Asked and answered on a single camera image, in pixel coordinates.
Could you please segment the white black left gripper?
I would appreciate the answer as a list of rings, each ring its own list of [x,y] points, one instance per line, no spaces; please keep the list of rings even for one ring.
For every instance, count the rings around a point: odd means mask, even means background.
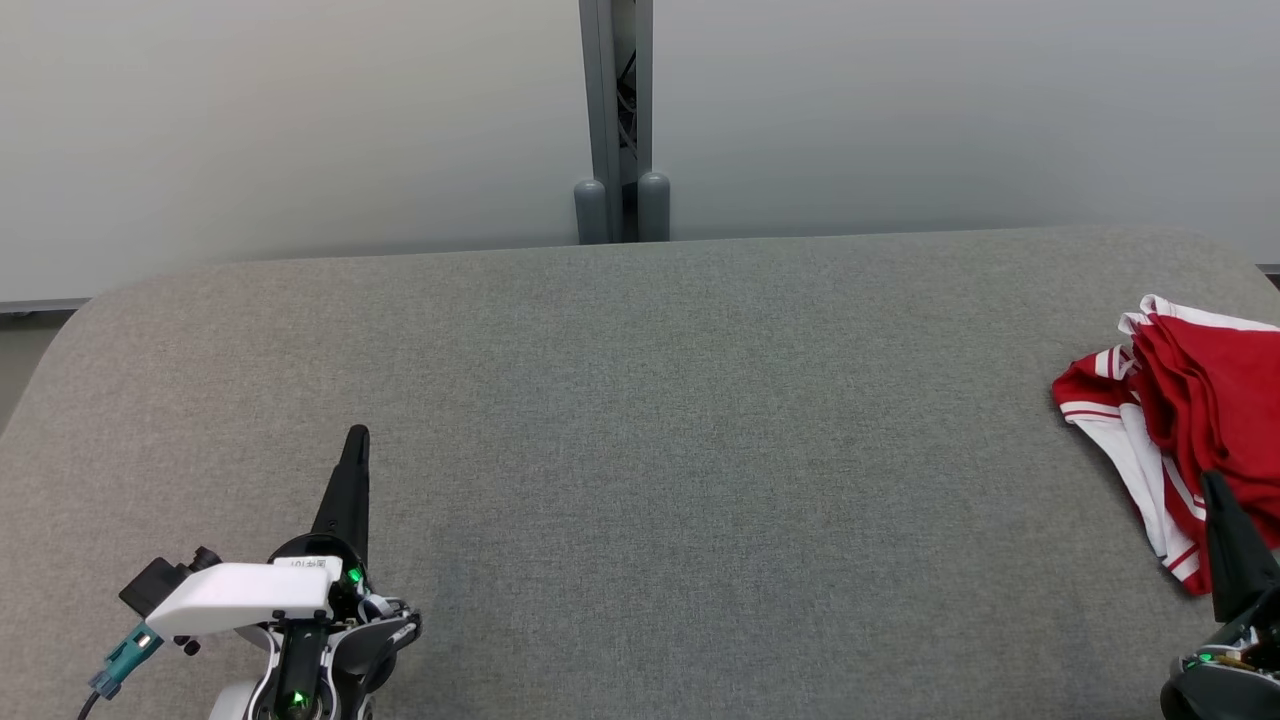
[[[145,652],[204,635],[259,629],[282,683],[374,683],[421,634],[419,612],[379,594],[369,559],[370,430],[352,425],[311,533],[268,562],[215,562],[178,573],[145,618]]]

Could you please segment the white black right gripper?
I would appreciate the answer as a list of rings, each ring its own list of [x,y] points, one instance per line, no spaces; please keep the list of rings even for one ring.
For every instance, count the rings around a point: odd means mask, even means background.
[[[1166,719],[1277,719],[1277,561],[1221,473],[1201,486],[1213,615],[1225,624],[1175,659],[1160,708]]]

